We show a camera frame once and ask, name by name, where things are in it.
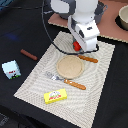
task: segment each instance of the wooden handle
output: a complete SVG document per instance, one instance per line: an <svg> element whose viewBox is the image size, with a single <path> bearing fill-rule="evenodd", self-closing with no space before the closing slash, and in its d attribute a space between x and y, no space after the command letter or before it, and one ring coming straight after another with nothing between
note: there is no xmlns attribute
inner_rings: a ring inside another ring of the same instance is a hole
<svg viewBox="0 0 128 128"><path fill-rule="evenodd" d="M69 85L72 85L72 86L77 87L77 88L82 89L82 90L85 90L86 89L86 87L84 85L81 85L81 84L72 82L72 81L67 80L67 79L64 80L64 83L69 84Z"/></svg>
<svg viewBox="0 0 128 128"><path fill-rule="evenodd" d="M80 59L87 60L87 61L90 61L90 62L93 62L93 63L97 63L98 62L97 59L93 59L93 58L90 58L90 57L86 57L86 56L82 56L82 55L78 55L78 57Z"/></svg>

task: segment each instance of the black cable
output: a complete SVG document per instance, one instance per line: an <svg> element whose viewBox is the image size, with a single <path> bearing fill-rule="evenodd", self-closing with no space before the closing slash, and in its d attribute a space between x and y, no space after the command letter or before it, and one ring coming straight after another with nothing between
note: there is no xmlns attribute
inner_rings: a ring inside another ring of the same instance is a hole
<svg viewBox="0 0 128 128"><path fill-rule="evenodd" d="M64 54L67 54L67 55L79 55L79 54L84 54L84 53L96 52L96 51L99 50L99 46L98 46L97 44L96 44L97 50L87 51L87 52L68 53L68 52L65 52L65 51L59 49L59 48L57 47L57 45L52 41L52 39L51 39L51 37L50 37L50 35L49 35L48 31L47 31L47 28L46 28L46 26L45 26L45 23L44 23L44 16L43 16L43 15L44 15L44 1L45 1L45 0L43 0L43 4L42 4L42 22L43 22L44 29L45 29L45 32L47 33L48 38L50 39L51 43L55 46L55 48L56 48L57 50L59 50L60 52L62 52L62 53L64 53Z"/></svg>
<svg viewBox="0 0 128 128"><path fill-rule="evenodd" d="M0 7L3 7L3 8L12 8L12 9L25 9L25 10L33 10L33 9L40 9L40 8L42 8L42 6L34 7L34 8L23 8L23 7L10 7L10 6L2 6L2 5L0 5Z"/></svg>

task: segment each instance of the striped placemat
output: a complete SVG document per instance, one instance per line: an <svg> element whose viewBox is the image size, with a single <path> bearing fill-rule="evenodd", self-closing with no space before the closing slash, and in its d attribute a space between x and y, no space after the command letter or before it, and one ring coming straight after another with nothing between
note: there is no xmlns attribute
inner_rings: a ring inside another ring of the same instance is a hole
<svg viewBox="0 0 128 128"><path fill-rule="evenodd" d="M74 52L71 34L59 32L54 42L62 50ZM98 59L98 63L82 60L85 71L79 78L72 80L85 85L86 90L80 90L61 81L53 81L45 77L46 71L58 75L56 63L65 56L50 45L14 96L81 128L91 128L115 48L114 45L100 41L98 45L99 51L85 54L85 56ZM66 89L67 99L46 105L43 94L62 88Z"/></svg>

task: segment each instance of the round wooden board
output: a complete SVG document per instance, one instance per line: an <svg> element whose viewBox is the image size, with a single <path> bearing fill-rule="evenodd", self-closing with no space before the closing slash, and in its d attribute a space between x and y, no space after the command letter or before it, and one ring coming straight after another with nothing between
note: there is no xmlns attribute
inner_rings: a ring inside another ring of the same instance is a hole
<svg viewBox="0 0 128 128"><path fill-rule="evenodd" d="M66 79L74 79L83 73L84 63L77 56L67 55L57 62L57 71Z"/></svg>

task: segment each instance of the red object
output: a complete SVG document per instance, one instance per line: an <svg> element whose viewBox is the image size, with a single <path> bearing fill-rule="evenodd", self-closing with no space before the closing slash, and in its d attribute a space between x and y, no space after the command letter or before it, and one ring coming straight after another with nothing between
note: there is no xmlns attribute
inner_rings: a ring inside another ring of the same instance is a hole
<svg viewBox="0 0 128 128"><path fill-rule="evenodd" d="M75 41L73 43L73 47L75 51L79 51L81 49L81 46L79 45L79 43L77 41Z"/></svg>
<svg viewBox="0 0 128 128"><path fill-rule="evenodd" d="M36 56L34 56L34 55L28 53L27 51L25 51L25 50L23 50L23 49L22 49L20 52L21 52L22 54L26 55L27 57L33 59L33 60L37 60L37 57L36 57Z"/></svg>

